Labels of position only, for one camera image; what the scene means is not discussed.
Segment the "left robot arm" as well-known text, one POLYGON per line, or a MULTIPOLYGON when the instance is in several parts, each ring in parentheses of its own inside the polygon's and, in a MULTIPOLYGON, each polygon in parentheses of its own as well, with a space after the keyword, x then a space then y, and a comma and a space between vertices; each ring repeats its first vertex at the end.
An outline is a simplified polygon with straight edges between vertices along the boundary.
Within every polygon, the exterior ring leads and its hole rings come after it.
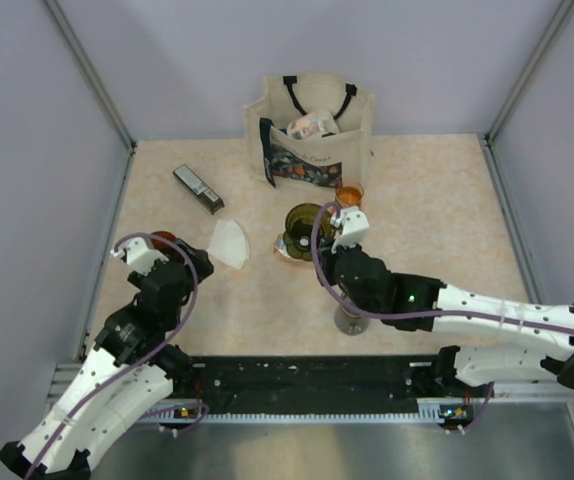
POLYGON ((88 479, 111 446, 159 401, 193 387, 187 356, 171 339, 189 319, 208 253, 164 232, 136 233, 111 251, 137 292, 109 315, 51 410, 0 462, 21 479, 88 479))

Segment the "dark green glass dripper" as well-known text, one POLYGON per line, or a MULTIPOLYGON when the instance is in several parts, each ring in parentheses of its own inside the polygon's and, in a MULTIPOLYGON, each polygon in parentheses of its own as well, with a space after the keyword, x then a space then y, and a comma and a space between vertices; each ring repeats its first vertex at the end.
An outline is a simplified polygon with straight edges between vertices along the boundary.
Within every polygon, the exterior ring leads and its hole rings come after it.
POLYGON ((287 213, 280 240, 289 258, 311 261, 311 235, 314 221, 321 208, 321 205, 315 203, 301 203, 287 213))

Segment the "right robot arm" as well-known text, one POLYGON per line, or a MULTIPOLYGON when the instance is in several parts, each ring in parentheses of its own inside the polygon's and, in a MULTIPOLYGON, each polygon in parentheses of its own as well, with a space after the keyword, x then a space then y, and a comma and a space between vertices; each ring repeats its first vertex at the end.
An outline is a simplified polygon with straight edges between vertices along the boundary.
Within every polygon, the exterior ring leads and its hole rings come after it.
POLYGON ((351 312, 401 331, 488 337, 491 346, 439 350, 433 380, 454 396, 467 386, 554 380, 574 390, 574 301, 545 305, 502 300, 439 279, 394 273, 359 245, 319 241, 312 258, 321 284, 339 287, 351 312))

